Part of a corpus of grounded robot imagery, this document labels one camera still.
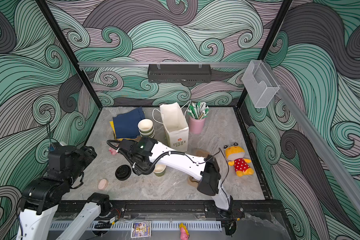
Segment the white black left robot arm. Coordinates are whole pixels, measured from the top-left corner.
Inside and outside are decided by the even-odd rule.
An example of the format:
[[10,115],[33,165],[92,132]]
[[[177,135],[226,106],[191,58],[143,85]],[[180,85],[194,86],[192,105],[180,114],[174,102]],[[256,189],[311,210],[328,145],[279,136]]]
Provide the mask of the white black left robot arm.
[[[58,146],[48,153],[47,172],[29,183],[20,199],[18,240],[45,240],[63,196],[97,157],[93,147]],[[72,223],[58,237],[78,240],[98,217],[111,212],[110,197],[93,193]]]

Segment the green white paper cup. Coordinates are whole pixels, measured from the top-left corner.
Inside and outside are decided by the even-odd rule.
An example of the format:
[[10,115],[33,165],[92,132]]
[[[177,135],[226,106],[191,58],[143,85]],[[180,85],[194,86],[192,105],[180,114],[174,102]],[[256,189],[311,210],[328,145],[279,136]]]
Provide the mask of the green white paper cup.
[[162,164],[156,164],[155,165],[155,169],[154,169],[154,174],[157,177],[161,177],[166,173],[166,165],[162,165]]

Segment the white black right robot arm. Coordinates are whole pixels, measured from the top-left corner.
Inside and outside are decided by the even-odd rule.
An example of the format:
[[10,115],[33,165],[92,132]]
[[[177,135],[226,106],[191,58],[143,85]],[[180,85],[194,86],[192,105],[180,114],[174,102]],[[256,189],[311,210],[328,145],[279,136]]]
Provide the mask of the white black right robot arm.
[[218,209],[230,209],[231,196],[223,187],[220,167],[215,156],[192,156],[148,137],[142,137],[138,142],[127,139],[108,140],[107,144],[125,157],[136,175],[149,175],[157,164],[165,165],[198,181],[197,190],[210,196]]

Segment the black coffee cup lid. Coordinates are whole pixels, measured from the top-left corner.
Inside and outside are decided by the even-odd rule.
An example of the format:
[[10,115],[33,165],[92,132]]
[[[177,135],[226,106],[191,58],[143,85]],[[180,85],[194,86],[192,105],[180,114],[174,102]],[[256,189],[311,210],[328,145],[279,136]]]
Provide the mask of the black coffee cup lid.
[[121,165],[115,171],[115,176],[119,181],[127,180],[132,174],[131,167],[128,165]]

